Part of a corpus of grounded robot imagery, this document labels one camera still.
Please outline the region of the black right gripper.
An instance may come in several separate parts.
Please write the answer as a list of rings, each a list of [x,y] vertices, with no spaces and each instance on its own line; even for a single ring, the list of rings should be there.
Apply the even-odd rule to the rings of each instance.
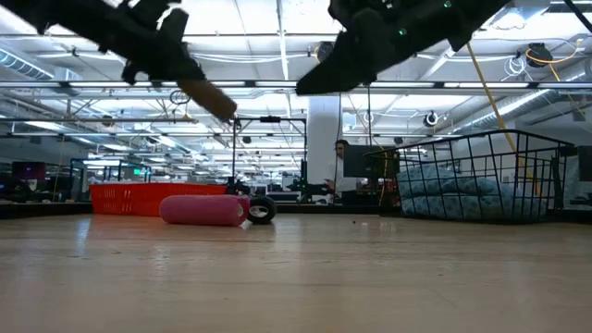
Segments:
[[[346,93],[436,43],[446,40],[455,51],[465,45],[459,1],[332,1],[328,13],[344,30],[297,82],[298,95]]]

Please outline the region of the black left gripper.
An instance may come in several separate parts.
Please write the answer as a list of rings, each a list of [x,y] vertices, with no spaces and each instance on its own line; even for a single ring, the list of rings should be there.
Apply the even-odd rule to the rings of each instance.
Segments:
[[[201,65],[182,41],[189,14],[164,0],[123,1],[111,6],[102,0],[62,0],[55,22],[127,60],[121,78],[136,82],[140,72],[149,80],[206,80]]]

